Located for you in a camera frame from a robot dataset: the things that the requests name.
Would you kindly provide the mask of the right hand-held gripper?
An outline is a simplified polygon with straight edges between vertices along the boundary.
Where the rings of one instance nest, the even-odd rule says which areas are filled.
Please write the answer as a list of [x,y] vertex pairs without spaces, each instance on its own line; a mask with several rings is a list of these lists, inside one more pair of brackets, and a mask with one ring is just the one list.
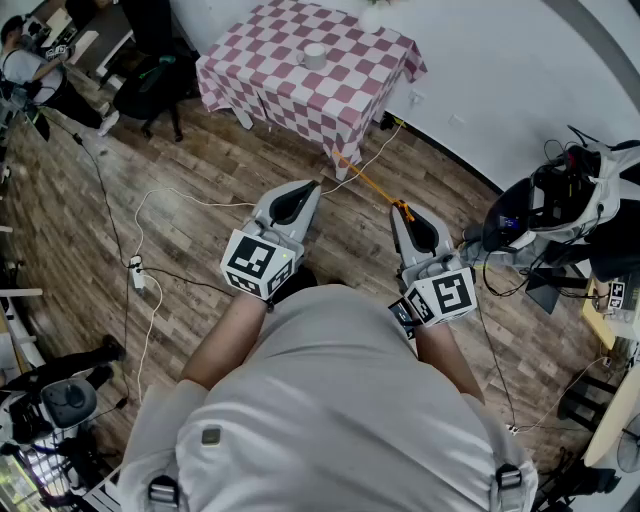
[[430,327],[462,317],[476,308],[470,267],[456,253],[416,265],[417,252],[439,256],[452,249],[450,232],[442,219],[424,208],[410,208],[410,221],[402,207],[391,207],[390,222],[396,252],[408,268],[401,278],[403,299],[415,321]]

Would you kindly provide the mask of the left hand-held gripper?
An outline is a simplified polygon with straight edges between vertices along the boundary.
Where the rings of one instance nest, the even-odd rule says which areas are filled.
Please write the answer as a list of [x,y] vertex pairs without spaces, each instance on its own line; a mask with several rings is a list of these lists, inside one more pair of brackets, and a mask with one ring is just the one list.
[[226,282],[263,301],[271,299],[301,262],[302,242],[320,194],[315,180],[288,182],[266,192],[254,207],[256,218],[232,232],[220,264]]

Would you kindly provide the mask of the white cup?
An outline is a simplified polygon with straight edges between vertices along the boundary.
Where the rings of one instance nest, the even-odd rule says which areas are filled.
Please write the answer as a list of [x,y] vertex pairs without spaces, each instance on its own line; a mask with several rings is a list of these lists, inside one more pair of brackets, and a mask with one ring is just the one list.
[[320,71],[326,66],[326,49],[321,43],[309,43],[297,56],[297,62],[310,71]]

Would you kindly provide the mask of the person's right forearm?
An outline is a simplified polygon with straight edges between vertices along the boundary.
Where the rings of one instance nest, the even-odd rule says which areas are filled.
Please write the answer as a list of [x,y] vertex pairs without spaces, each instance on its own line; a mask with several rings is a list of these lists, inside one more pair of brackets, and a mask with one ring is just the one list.
[[473,396],[482,404],[483,393],[470,366],[455,341],[448,324],[414,328],[418,359],[441,372],[461,394]]

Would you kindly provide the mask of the person's left forearm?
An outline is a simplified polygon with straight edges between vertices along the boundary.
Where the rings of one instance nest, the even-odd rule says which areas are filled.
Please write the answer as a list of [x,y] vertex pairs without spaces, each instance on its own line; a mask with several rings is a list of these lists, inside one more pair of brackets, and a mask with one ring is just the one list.
[[186,362],[181,379],[211,390],[238,368],[256,344],[267,303],[240,293]]

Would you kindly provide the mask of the person's left leg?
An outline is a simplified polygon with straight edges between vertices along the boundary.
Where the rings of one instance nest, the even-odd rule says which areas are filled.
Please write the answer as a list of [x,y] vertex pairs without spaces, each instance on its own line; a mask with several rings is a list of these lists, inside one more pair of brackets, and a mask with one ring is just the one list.
[[300,265],[296,273],[289,277],[284,284],[276,290],[272,296],[272,302],[278,304],[301,290],[317,285],[318,281],[313,271],[304,265]]

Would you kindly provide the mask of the black wrist-mounted screen device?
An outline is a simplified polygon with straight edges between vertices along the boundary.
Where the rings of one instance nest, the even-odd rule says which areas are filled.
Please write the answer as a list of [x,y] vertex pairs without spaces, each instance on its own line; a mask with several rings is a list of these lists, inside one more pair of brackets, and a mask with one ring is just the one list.
[[409,306],[404,298],[401,298],[389,306],[395,320],[404,329],[408,340],[415,339],[415,327],[418,322],[410,314]]

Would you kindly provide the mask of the pink checkered tablecloth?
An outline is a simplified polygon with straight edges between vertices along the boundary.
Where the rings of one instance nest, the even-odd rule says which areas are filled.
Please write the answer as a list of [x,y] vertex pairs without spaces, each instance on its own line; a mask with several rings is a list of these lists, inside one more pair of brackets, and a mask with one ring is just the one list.
[[[297,56],[309,43],[326,49],[310,71]],[[361,160],[360,144],[400,77],[427,72],[416,42],[392,29],[363,32],[356,17],[298,0],[256,6],[202,55],[196,70],[210,111],[232,110],[245,128],[270,121],[322,146],[338,179]]]

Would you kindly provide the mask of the black office chair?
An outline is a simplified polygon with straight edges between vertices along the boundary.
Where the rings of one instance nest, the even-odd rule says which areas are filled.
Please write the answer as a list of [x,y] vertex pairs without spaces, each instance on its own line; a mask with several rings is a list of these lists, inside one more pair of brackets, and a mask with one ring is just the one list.
[[125,79],[113,99],[121,114],[142,121],[141,132],[149,140],[151,125],[163,112],[171,118],[174,139],[183,140],[177,104],[196,96],[195,61],[184,55],[145,57]]

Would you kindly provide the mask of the person's grey shirt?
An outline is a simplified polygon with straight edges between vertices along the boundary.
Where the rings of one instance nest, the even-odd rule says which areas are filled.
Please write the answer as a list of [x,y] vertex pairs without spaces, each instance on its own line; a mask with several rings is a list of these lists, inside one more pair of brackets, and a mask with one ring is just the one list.
[[[201,443],[208,425],[218,446]],[[492,512],[503,464],[531,512],[537,470],[506,426],[422,363],[387,307],[324,285],[268,307],[211,390],[180,376],[148,393],[118,494],[122,512],[152,512],[148,485],[168,475],[179,512]]]

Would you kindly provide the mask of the white round vase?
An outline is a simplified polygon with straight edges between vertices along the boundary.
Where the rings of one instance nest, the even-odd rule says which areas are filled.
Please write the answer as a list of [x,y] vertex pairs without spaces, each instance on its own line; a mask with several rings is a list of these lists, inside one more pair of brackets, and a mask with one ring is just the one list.
[[366,7],[359,16],[359,28],[369,34],[378,32],[382,27],[381,22],[382,6],[380,2],[374,3]]

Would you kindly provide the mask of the black stool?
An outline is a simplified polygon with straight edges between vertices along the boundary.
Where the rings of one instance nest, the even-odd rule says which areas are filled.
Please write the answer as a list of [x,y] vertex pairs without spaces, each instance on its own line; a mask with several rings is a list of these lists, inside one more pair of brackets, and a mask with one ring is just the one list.
[[594,433],[618,387],[578,372],[566,387],[557,407],[559,420],[571,420]]

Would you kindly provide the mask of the white desk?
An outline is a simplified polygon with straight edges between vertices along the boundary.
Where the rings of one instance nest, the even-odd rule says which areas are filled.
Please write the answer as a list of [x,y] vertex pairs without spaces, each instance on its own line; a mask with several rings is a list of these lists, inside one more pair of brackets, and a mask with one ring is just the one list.
[[131,29],[122,34],[83,30],[72,43],[73,54],[66,65],[77,68],[91,77],[104,77],[107,65],[128,41],[133,41]]

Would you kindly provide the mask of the round wooden table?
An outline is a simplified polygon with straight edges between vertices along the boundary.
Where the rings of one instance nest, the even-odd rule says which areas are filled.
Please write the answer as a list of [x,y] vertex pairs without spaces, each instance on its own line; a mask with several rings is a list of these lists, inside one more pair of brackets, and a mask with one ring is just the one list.
[[634,366],[621,382],[606,409],[584,455],[584,465],[594,466],[604,457],[635,410],[640,396],[640,365]]

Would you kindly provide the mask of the standing fan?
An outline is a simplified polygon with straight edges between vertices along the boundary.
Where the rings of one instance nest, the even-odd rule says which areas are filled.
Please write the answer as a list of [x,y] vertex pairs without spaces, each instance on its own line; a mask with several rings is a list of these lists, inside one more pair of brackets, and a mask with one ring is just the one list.
[[617,463],[625,473],[640,471],[640,413],[622,430],[617,449]]

